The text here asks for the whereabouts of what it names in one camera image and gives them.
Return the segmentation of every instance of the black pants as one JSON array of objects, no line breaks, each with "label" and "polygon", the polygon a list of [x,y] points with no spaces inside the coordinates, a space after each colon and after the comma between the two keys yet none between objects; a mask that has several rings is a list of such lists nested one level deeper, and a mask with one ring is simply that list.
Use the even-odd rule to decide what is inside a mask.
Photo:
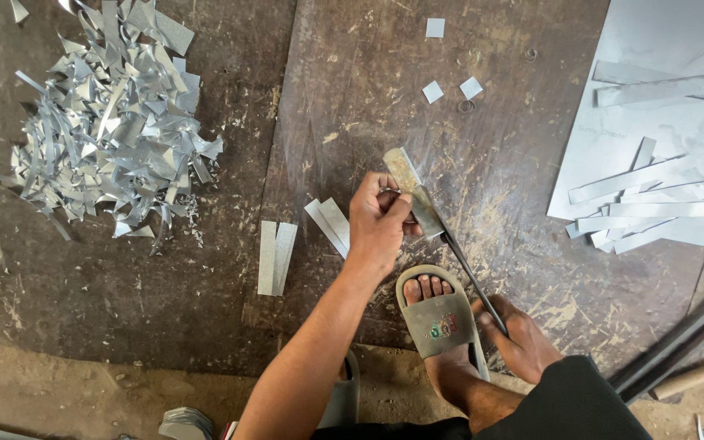
[{"label": "black pants", "polygon": [[431,425],[329,427],[317,430],[312,437],[314,440],[325,438],[641,440],[651,436],[599,374],[590,357],[569,356],[545,369],[539,385],[514,413],[475,435],[469,430],[468,420],[455,417]]}]

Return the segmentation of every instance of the hand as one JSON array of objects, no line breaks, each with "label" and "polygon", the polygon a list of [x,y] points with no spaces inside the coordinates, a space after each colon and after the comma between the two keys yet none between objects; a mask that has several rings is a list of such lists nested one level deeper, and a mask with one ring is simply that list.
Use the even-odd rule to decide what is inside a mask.
[{"label": "hand", "polygon": [[411,214],[411,194],[394,189],[398,185],[392,175],[369,172],[350,202],[350,252],[344,267],[377,277],[377,283],[393,271],[404,234],[422,234]]},{"label": "hand", "polygon": [[[492,295],[488,299],[507,327],[509,339],[488,312],[482,312],[478,318],[485,335],[496,345],[510,371],[530,384],[538,384],[544,369],[564,356],[542,334],[531,316],[518,310],[502,295]],[[479,299],[472,305],[473,310],[482,311],[483,308]]]}]

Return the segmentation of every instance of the toe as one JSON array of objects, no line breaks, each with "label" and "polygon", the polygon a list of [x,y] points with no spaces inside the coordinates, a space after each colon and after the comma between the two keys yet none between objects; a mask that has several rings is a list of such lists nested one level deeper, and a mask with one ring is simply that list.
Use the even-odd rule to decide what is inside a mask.
[{"label": "toe", "polygon": [[423,274],[417,277],[420,282],[420,289],[422,290],[423,299],[428,299],[433,297],[433,292],[431,291],[431,281],[427,275]]},{"label": "toe", "polygon": [[433,295],[442,295],[442,280],[438,276],[431,277],[431,291]]},{"label": "toe", "polygon": [[410,279],[404,283],[404,297],[406,298],[406,305],[413,305],[422,300],[422,292],[417,280]]}]

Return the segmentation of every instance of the wooden board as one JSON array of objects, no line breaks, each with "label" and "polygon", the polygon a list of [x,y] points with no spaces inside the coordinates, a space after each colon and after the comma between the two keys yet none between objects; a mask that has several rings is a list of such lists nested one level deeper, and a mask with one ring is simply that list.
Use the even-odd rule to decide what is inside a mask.
[{"label": "wooden board", "polygon": [[[244,322],[298,328],[343,264],[303,206],[332,196],[348,214],[366,171],[404,146],[484,287],[533,315],[562,353],[591,353],[608,374],[667,332],[689,307],[703,248],[662,240],[607,255],[545,216],[606,6],[299,0],[261,215],[300,230],[284,297],[257,297],[250,276]],[[428,17],[446,19],[444,38],[424,37]],[[460,65],[474,48],[479,61]],[[485,91],[463,114],[458,85],[472,75]],[[434,80],[444,96],[428,105],[421,89]],[[438,240],[407,240],[356,341],[411,347],[393,288],[423,263],[469,285]]]}]

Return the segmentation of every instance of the small metal square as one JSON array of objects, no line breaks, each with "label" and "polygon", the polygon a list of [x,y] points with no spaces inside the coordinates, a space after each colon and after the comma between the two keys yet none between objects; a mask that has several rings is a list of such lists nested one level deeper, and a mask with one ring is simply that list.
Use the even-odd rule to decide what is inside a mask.
[{"label": "small metal square", "polygon": [[471,99],[477,96],[477,93],[483,91],[483,86],[477,81],[477,78],[470,77],[463,84],[461,84],[461,92],[466,97],[466,99]]},{"label": "small metal square", "polygon": [[437,84],[436,81],[423,87],[422,92],[425,93],[425,98],[428,99],[428,104],[433,104],[434,101],[444,96],[444,92],[442,92],[442,89],[439,88],[439,84]]},{"label": "small metal square", "polygon": [[444,38],[444,18],[429,18],[425,26],[426,38]]}]

